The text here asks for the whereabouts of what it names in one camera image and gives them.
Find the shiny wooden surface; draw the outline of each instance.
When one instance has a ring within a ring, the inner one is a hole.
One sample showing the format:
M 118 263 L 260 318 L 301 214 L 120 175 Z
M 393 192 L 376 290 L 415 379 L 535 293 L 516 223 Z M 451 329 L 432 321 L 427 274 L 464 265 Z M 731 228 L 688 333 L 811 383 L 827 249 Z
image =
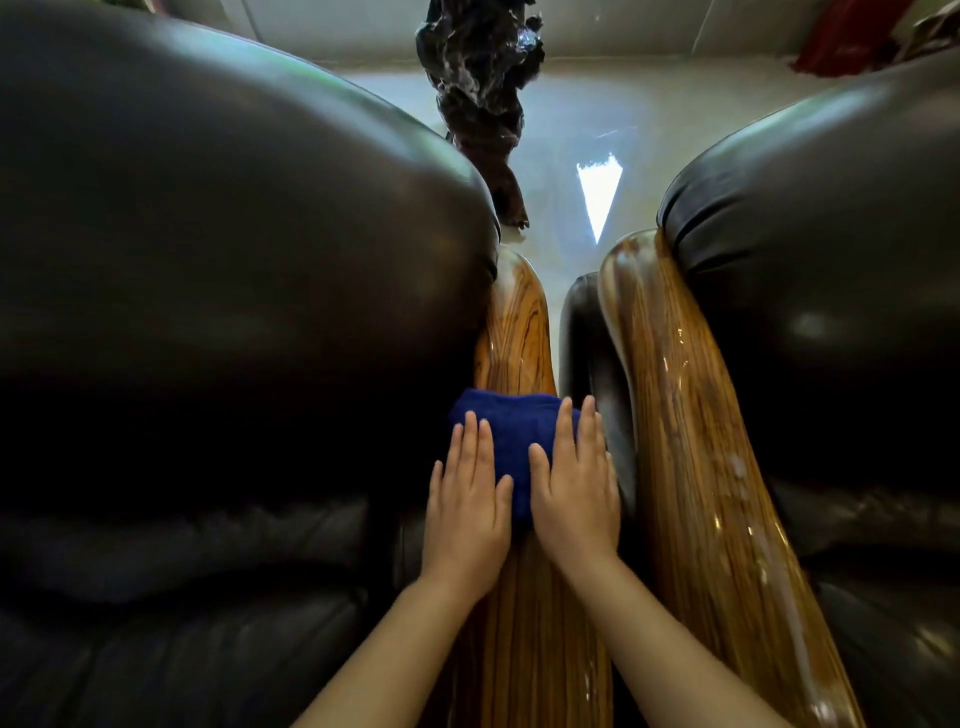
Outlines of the shiny wooden surface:
M 660 234 L 621 240 L 599 285 L 631 385 L 657 595 L 793 725 L 862 726 L 723 358 Z
M 512 395 L 557 391 L 540 281 L 504 246 L 474 383 Z M 532 531 L 515 531 L 500 580 L 464 627 L 448 672 L 450 726 L 612 726 L 610 658 Z

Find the red fabric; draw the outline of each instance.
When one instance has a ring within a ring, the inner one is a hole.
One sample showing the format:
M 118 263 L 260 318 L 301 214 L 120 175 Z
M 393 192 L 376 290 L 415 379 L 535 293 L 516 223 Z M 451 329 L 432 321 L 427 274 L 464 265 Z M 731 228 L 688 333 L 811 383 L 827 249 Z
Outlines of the red fabric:
M 817 21 L 794 70 L 847 76 L 870 64 L 913 0 L 833 0 Z

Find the blue cloth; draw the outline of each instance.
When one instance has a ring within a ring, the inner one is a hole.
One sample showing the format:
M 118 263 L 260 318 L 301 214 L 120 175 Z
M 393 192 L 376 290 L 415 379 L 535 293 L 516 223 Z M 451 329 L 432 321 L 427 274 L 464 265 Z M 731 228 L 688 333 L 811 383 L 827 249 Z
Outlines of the blue cloth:
M 493 433 L 493 460 L 496 480 L 504 475 L 514 479 L 514 518 L 530 521 L 530 456 L 528 449 L 539 443 L 553 464 L 553 438 L 557 431 L 560 398 L 553 395 L 512 397 L 467 389 L 450 410 L 450 427 L 464 423 L 467 413 L 477 421 L 490 423 Z M 573 410 L 573 431 L 580 422 L 580 410 Z

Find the black leather cushion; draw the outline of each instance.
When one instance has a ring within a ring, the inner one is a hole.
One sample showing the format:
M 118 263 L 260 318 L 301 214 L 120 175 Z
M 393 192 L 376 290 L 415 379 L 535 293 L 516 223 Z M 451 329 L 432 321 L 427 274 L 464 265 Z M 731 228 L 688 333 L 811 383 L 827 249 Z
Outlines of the black leather cushion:
M 597 274 L 577 278 L 564 299 L 560 320 L 561 397 L 572 397 L 579 406 L 594 395 L 603 415 L 607 448 L 613 458 L 620 488 L 622 524 L 620 556 L 640 578 L 649 577 L 644 537 L 638 528 L 636 498 L 636 445 L 630 404 L 630 387 L 620 364 L 600 300 Z M 619 671 L 613 670 L 613 717 L 616 725 L 644 726 L 636 702 Z
M 960 715 L 960 49 L 735 133 L 660 225 L 872 728 Z
M 798 556 L 839 546 L 898 546 L 960 556 L 960 494 L 890 486 L 794 482 L 768 475 Z
M 670 186 L 660 224 L 765 471 L 955 488 L 958 178 L 960 49 L 772 114 Z
M 395 453 L 429 473 L 498 241 L 442 137 L 239 37 L 9 0 L 0 170 L 4 456 L 36 485 L 10 497 L 65 473 L 97 476 L 63 507 L 349 489 L 318 452 L 360 456 L 403 406 Z
M 289 726 L 369 629 L 362 592 L 299 570 L 105 609 L 3 587 L 0 723 Z
M 871 728 L 949 728 L 960 716 L 955 554 L 852 550 L 811 581 Z
M 0 3 L 0 724 L 289 725 L 394 595 L 497 244 L 310 63 Z
M 624 516 L 636 516 L 636 445 L 630 386 L 607 331 L 597 298 L 597 274 L 580 276 L 564 299 L 560 318 L 561 397 L 580 406 L 594 395 L 603 415 Z
M 331 567 L 362 580 L 366 497 L 261 505 L 155 519 L 0 514 L 0 577 L 81 602 L 124 604 L 224 572 Z M 385 553 L 386 540 L 381 546 Z

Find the wooden frame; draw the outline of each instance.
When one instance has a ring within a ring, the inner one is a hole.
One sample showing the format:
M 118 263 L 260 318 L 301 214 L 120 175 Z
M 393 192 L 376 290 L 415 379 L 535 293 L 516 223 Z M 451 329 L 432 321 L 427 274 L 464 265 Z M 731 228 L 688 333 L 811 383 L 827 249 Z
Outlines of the wooden frame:
M 793 725 L 863 726 L 723 357 L 658 231 L 617 243 L 599 296 L 630 382 L 657 596 Z
M 474 361 L 480 389 L 557 393 L 540 281 L 503 246 Z M 470 616 L 445 672 L 445 725 L 612 726 L 610 658 L 530 531 L 515 530 L 500 579 Z

